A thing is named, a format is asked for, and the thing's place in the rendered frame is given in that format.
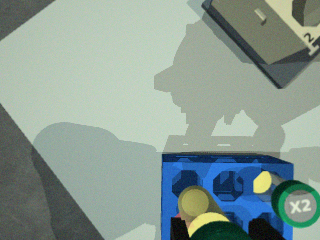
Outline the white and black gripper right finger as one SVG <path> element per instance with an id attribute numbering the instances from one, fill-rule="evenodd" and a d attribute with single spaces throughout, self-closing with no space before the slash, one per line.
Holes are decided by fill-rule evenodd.
<path id="1" fill-rule="evenodd" d="M 249 221 L 248 234 L 252 240 L 286 240 L 263 218 L 253 218 Z"/>

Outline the blue tube rack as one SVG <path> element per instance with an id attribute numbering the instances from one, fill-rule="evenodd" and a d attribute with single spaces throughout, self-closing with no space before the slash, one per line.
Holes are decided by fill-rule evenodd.
<path id="1" fill-rule="evenodd" d="M 179 213 L 179 194 L 191 185 L 205 187 L 231 220 L 233 212 L 233 223 L 241 227 L 242 219 L 247 233 L 252 218 L 268 222 L 269 212 L 269 224 L 290 240 L 293 227 L 254 194 L 254 180 L 263 171 L 294 180 L 290 162 L 272 156 L 162 154 L 161 240 L 170 240 L 170 221 Z"/>

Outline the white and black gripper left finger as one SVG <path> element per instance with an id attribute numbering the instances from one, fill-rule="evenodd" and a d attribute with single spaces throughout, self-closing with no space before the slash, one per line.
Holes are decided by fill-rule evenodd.
<path id="1" fill-rule="evenodd" d="M 181 217 L 171 217 L 170 240 L 190 240 L 185 220 Z"/>

